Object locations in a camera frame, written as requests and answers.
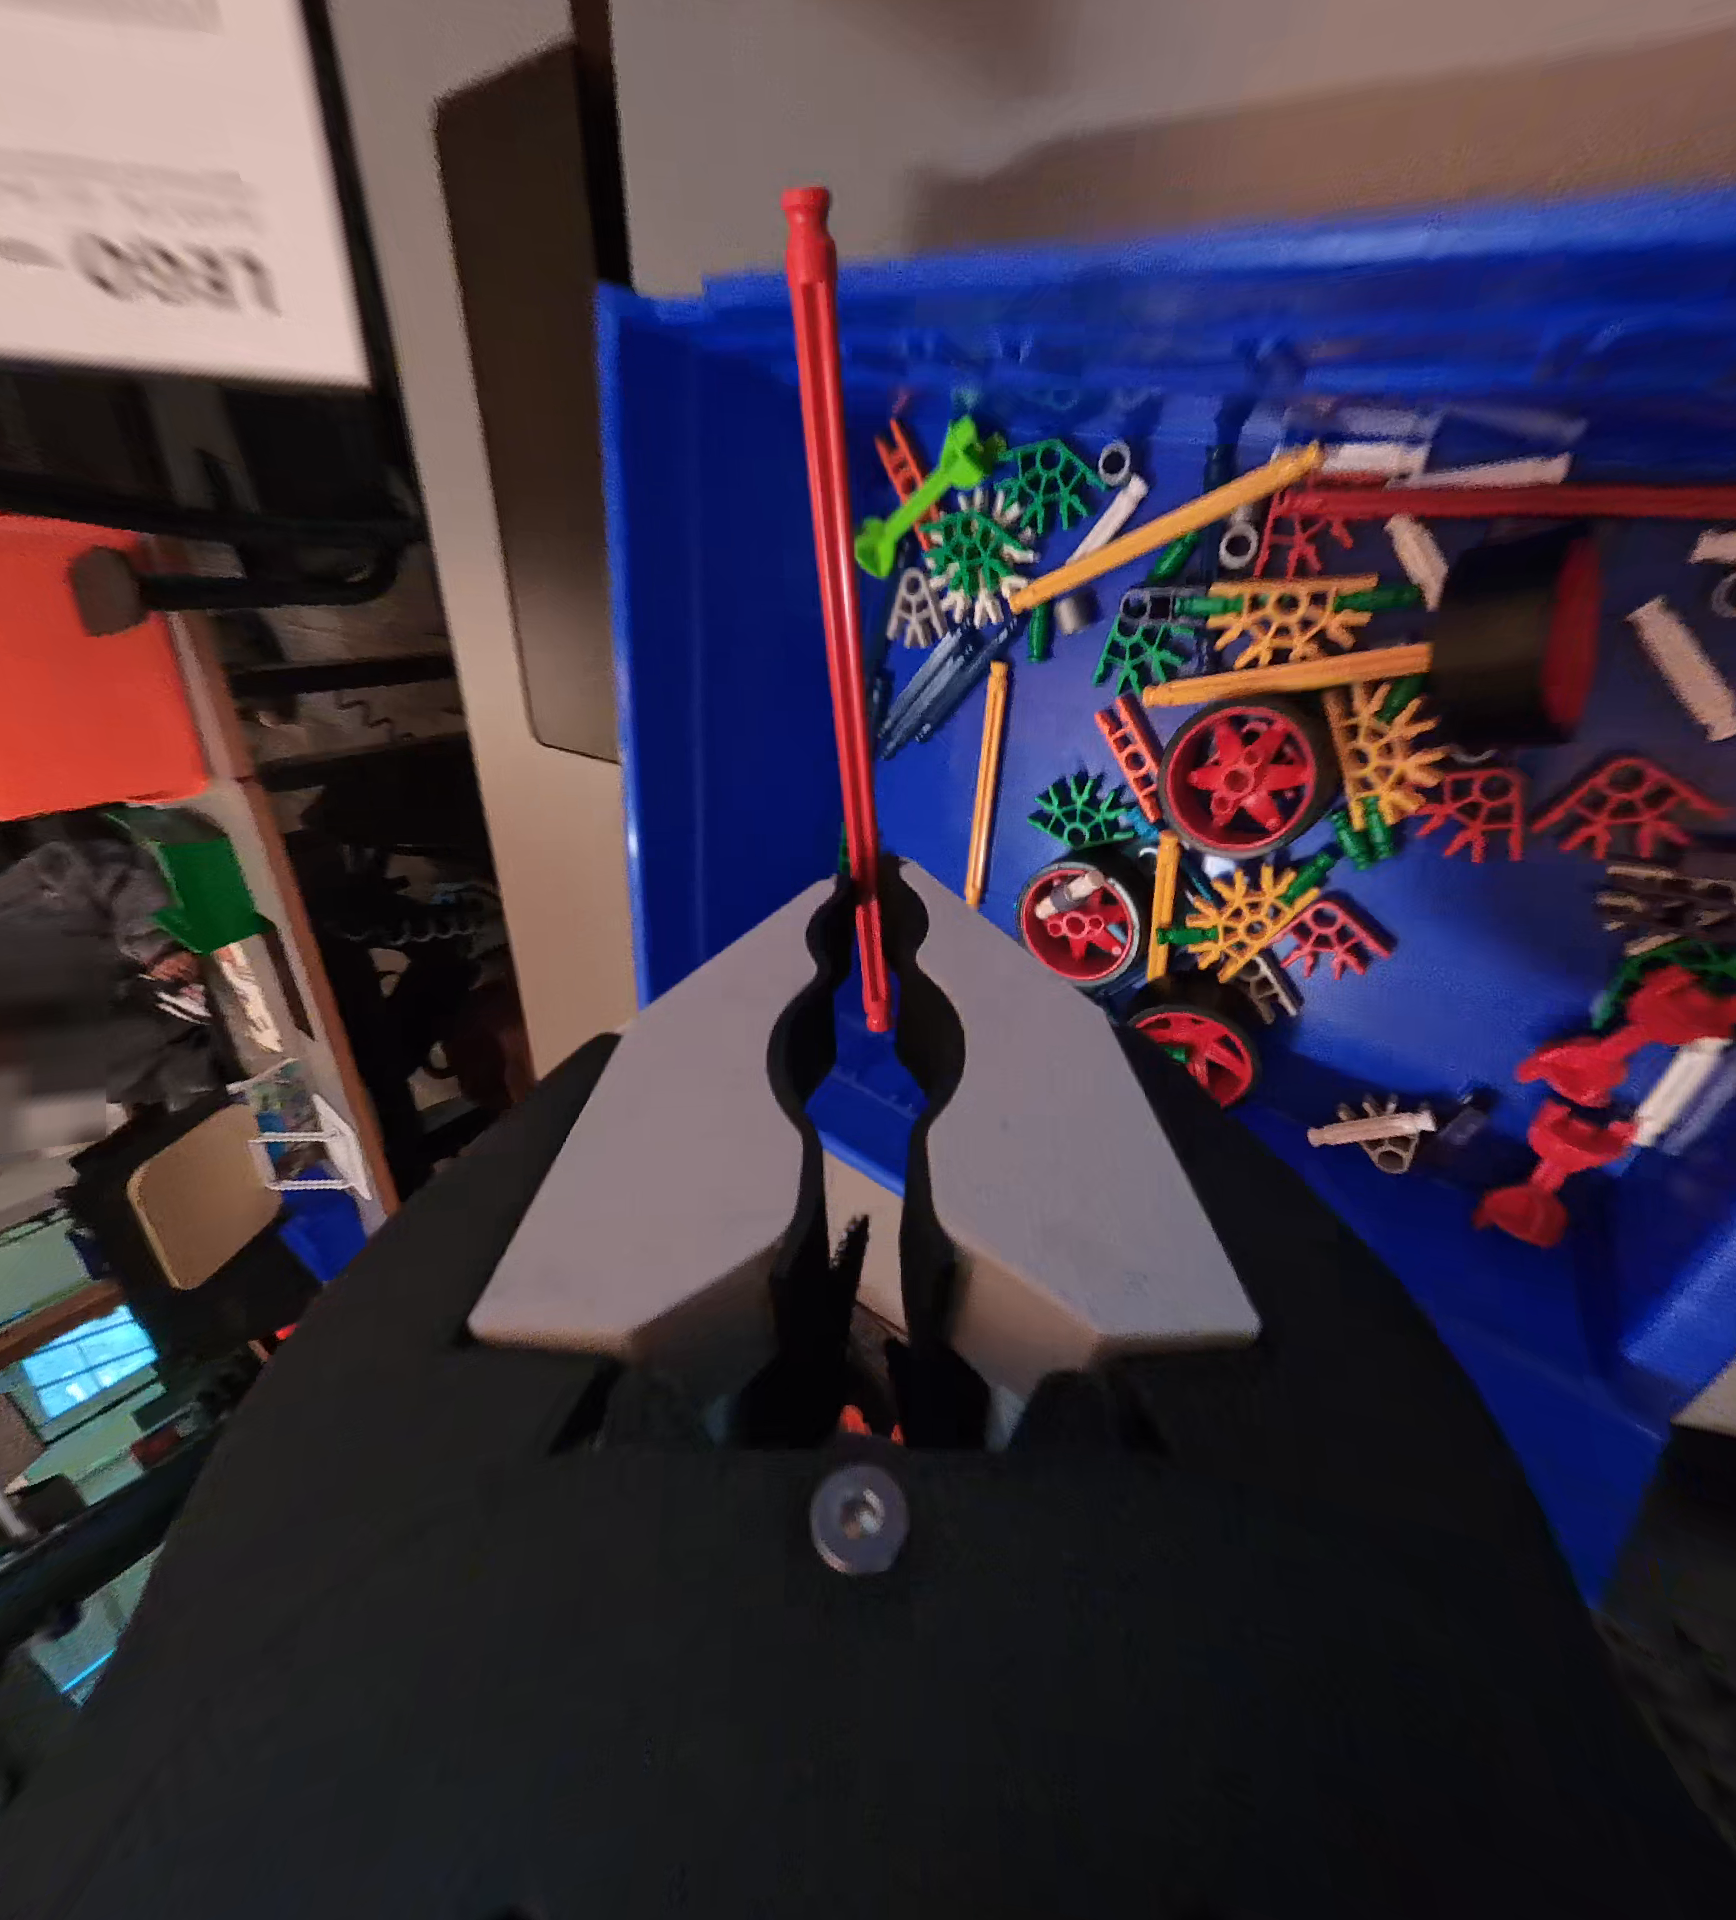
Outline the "red wheel with white peg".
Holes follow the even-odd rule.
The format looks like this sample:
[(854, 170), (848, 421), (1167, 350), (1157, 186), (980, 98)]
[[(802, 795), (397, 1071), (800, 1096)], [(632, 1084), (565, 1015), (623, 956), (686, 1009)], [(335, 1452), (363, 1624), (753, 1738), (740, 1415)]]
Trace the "red wheel with white peg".
[(1150, 890), (1144, 864), (1116, 848), (1057, 858), (1025, 879), (1017, 938), (1047, 971), (1106, 994), (1144, 971)]

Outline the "chair with tan seat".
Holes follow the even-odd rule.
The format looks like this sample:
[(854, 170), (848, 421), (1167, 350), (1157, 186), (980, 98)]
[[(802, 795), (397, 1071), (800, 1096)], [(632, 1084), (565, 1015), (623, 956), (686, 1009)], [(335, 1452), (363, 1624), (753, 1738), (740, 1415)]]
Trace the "chair with tan seat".
[(257, 1110), (233, 1100), (126, 1176), (126, 1208), (168, 1290), (211, 1283), (281, 1222), (282, 1193)]

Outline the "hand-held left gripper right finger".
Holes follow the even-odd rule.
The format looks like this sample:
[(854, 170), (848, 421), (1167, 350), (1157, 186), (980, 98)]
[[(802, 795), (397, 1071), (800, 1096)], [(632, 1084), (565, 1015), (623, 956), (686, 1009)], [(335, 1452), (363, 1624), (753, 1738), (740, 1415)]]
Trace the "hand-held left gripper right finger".
[(923, 1106), (898, 1230), (905, 1427), (1262, 1333), (1115, 1022), (912, 859), (889, 864), (895, 1055)]

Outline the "red spoked toy wheel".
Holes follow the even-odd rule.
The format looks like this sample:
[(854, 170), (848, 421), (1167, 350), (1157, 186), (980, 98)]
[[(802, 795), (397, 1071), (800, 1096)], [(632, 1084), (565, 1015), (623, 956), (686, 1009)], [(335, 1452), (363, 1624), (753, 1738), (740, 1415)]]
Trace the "red spoked toy wheel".
[(1310, 694), (1211, 701), (1165, 748), (1165, 827), (1192, 851), (1245, 861), (1283, 851), (1343, 797), (1335, 735)]

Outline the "lime green toy spool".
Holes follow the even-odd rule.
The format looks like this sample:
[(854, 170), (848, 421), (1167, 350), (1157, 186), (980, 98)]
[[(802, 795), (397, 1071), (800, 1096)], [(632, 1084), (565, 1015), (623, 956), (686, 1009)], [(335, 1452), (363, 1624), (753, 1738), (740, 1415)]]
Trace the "lime green toy spool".
[(889, 516), (867, 518), (854, 533), (854, 560), (875, 577), (889, 577), (903, 542), (926, 521), (938, 519), (948, 491), (974, 489), (1007, 457), (1008, 441), (1000, 434), (983, 434), (974, 415), (954, 418), (931, 468), (905, 419), (891, 418), (875, 438), (880, 468), (897, 494)]

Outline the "white printed sign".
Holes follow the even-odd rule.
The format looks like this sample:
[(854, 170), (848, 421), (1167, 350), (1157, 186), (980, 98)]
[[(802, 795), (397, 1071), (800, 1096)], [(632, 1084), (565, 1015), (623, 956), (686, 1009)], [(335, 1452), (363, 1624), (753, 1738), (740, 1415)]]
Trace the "white printed sign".
[(295, 2), (0, 2), (0, 363), (365, 391)]

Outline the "small red toy wheel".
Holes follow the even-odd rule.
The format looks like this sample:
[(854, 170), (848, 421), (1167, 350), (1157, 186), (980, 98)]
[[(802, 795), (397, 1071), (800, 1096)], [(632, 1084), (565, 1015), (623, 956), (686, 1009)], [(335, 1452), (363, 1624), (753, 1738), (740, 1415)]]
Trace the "small red toy wheel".
[(1232, 1110), (1261, 1079), (1261, 1051), (1249, 1022), (1226, 1004), (1150, 1002), (1125, 1024), (1192, 1076), (1216, 1106)]

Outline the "pile of toy construction pieces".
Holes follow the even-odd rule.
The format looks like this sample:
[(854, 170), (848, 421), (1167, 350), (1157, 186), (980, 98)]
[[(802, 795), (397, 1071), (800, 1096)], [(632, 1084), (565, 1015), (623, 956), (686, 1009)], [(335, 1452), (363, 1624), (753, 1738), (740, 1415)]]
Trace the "pile of toy construction pieces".
[[(868, 679), (875, 767), (934, 737), (976, 694), (985, 715), (990, 664), (1010, 662), (1015, 646), (1043, 662), (1052, 631), (1094, 616), (1090, 589), (1100, 577), (1027, 614), (1010, 611), (1007, 591), (1069, 563), (1079, 545), (1126, 532), (1144, 499), (1144, 478), (1126, 461), (1111, 464), (1126, 453), (1111, 443), (1088, 473), (1063, 440), (1008, 443), (999, 468), (974, 489), (948, 491), (938, 518), (900, 544), (895, 562), (908, 565), (891, 589), (887, 639), (926, 649), (926, 659), (897, 689), (885, 675)], [(1341, 465), (1329, 447), (1325, 464), (1291, 489), (1572, 484), (1571, 465), (1565, 453), (1384, 478), (1380, 468)], [(1102, 695), (1092, 722), (1115, 770), (1050, 780), (1028, 814), (1058, 858), (1116, 849), (1152, 882), (1155, 843), (1167, 829), (1160, 762), (1207, 703), (1147, 707), (1144, 687), (1431, 642), (1446, 577), (1464, 553), (1577, 521), (1331, 524), (1287, 514), (1283, 494), (1152, 550), (1160, 560), (1150, 576), (1122, 596), (1090, 679)], [(1606, 530), (1681, 519), (1580, 521), (1600, 539), (1606, 599)], [(1687, 524), (1698, 528), (1689, 563), (1717, 576), (1715, 614), (1736, 618), (1736, 524)], [(1523, 758), (1578, 741), (1594, 687), (1572, 739), (1502, 752), (1467, 752), (1449, 737), (1431, 674), (1276, 694), (1318, 700), (1343, 795), (1288, 848), (1262, 858), (1232, 861), (1178, 839), (1168, 973), (1149, 983), (1142, 970), (1084, 994), (1105, 996), (1125, 1027), (1131, 1012), (1157, 1000), (1224, 1004), (1261, 1049), (1265, 1024), (1301, 1014), (1291, 970), (1312, 977), (1326, 968), (1343, 979), (1395, 951), (1384, 927), (1332, 890), (1339, 868), (1382, 870), (1406, 855), (1409, 833), (1443, 833), (1445, 855), (1463, 851), (1476, 864), (1524, 861), (1533, 836), (1552, 836), (1558, 851), (1603, 864), (1597, 914), (1623, 943), (1621, 965), (1582, 1030), (1516, 1059), (1512, 1078), (1545, 1096), (1527, 1125), (1530, 1163), (1523, 1178), (1482, 1193), (1474, 1223), (1533, 1246), (1558, 1243), (1571, 1227), (1569, 1182), (1656, 1146), (1705, 1076), (1736, 1049), (1736, 833), (1697, 829), (1728, 815), (1715, 777), (1689, 780), (1653, 750), (1604, 750), (1547, 805), (1529, 805)]]

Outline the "orange plastic box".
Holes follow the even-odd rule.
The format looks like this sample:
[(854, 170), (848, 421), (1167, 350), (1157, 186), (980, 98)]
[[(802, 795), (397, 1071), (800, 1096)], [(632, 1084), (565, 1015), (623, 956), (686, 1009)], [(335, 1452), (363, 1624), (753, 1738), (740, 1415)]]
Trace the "orange plastic box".
[(74, 589), (89, 553), (134, 533), (0, 514), (0, 822), (203, 795), (211, 765), (165, 616), (92, 633)]

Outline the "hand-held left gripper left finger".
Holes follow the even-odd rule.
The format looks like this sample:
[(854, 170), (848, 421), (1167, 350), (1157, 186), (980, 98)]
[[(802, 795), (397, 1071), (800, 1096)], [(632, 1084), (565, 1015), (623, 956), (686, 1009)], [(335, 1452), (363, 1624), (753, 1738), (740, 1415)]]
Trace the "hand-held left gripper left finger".
[(837, 1427), (856, 1272), (835, 1264), (809, 1104), (837, 1066), (856, 892), (810, 884), (649, 1002), (521, 1215), (466, 1329), (615, 1361), (740, 1427)]

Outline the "blue storage bin with tag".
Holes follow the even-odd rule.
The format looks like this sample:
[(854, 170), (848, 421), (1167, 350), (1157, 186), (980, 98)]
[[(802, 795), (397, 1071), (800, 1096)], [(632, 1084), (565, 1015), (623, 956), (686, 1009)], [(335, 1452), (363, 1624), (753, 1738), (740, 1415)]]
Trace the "blue storage bin with tag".
[[(1125, 532), (1310, 441), (1417, 478), (1552, 464), (1567, 479), (1736, 484), (1736, 190), (1467, 204), (1344, 222), (1196, 227), (1116, 246), (953, 252), (847, 268), (835, 288), (852, 542), (898, 495), (875, 438), (903, 419), (933, 468), (953, 419), (1010, 447), (1063, 440), (1097, 473), (1125, 443)], [(679, 985), (848, 849), (809, 457), (785, 272), (693, 300), (598, 300), (603, 484), (641, 1000)], [(1604, 530), (1600, 669), (1577, 741), (1521, 758), (1547, 805), (1603, 752), (1655, 752), (1736, 836), (1736, 618), (1689, 563), (1687, 521)], [(1008, 920), (1058, 858), (1031, 814), (1112, 773), (1097, 662), (1150, 552), (1092, 616), (1010, 648), (1004, 780), (983, 914)], [(859, 563), (867, 692), (925, 646), (889, 642)], [(969, 851), (983, 695), (875, 767), (880, 845), (953, 894)], [(1604, 864), (1533, 833), (1523, 861), (1406, 855), (1332, 890), (1395, 951), (1291, 970), (1241, 1120), (1429, 1307), (1521, 1455), (1589, 1601), (1642, 1510), (1673, 1414), (1736, 1360), (1736, 1049), (1655, 1144), (1567, 1184), (1569, 1230), (1476, 1226), (1529, 1171), (1529, 1048), (1582, 1031), (1624, 946)]]

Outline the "long red toy rod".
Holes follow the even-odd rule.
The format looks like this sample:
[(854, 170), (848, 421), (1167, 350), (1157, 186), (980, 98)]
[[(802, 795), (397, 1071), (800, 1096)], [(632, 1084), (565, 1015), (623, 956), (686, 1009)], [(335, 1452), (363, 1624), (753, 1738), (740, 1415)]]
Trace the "long red toy rod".
[(839, 329), (839, 253), (831, 191), (785, 191), (785, 283), (809, 471), (810, 519), (822, 602), (842, 827), (854, 887), (856, 954), (868, 1031), (895, 1025), (897, 998), (885, 943), (882, 841), (875, 788), (875, 737), (867, 703), (856, 591), (854, 499)]
[(1736, 524), (1736, 484), (1527, 484), (1527, 485), (1331, 485), (1287, 489), (1278, 503), (1295, 518), (1329, 524), (1435, 518), (1681, 519)]

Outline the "long yellow toy rod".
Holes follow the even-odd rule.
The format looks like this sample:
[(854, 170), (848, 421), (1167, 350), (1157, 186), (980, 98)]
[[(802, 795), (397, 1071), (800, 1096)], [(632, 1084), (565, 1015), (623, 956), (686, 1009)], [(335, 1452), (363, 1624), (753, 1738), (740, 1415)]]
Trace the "long yellow toy rod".
[(1133, 525), (1129, 532), (1122, 532), (1112, 539), (1097, 539), (1094, 544), (1084, 542), (1063, 565), (1036, 574), (1021, 587), (1008, 587), (1008, 609), (1015, 614), (1035, 611), (1073, 594), (1079, 587), (1097, 581), (1097, 577), (1108, 572), (1168, 548), (1168, 544), (1175, 539), (1188, 537), (1219, 521), (1224, 521), (1235, 511), (1252, 507), (1278, 491), (1287, 491), (1296, 482), (1317, 471), (1326, 457), (1329, 450), (1325, 443), (1302, 443), (1249, 471), (1239, 473), (1235, 479), (1214, 489), (1198, 494), (1191, 502), (1177, 505), (1159, 518), (1152, 518), (1140, 525)]
[(1203, 707), (1226, 700), (1255, 700), (1278, 694), (1312, 694), (1358, 683), (1387, 683), (1425, 677), (1433, 669), (1435, 646), (1395, 642), (1367, 652), (1329, 658), (1287, 659), (1256, 667), (1230, 667), (1204, 675), (1175, 677), (1144, 685), (1144, 707)]

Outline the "wide black toy tyre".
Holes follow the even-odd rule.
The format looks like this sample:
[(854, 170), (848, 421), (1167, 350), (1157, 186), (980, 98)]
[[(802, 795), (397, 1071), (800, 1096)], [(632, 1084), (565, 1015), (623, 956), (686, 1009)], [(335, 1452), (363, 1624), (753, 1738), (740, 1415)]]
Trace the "wide black toy tyre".
[(1469, 753), (1571, 741), (1594, 689), (1603, 614), (1589, 521), (1460, 555), (1429, 626), (1429, 695), (1449, 739)]

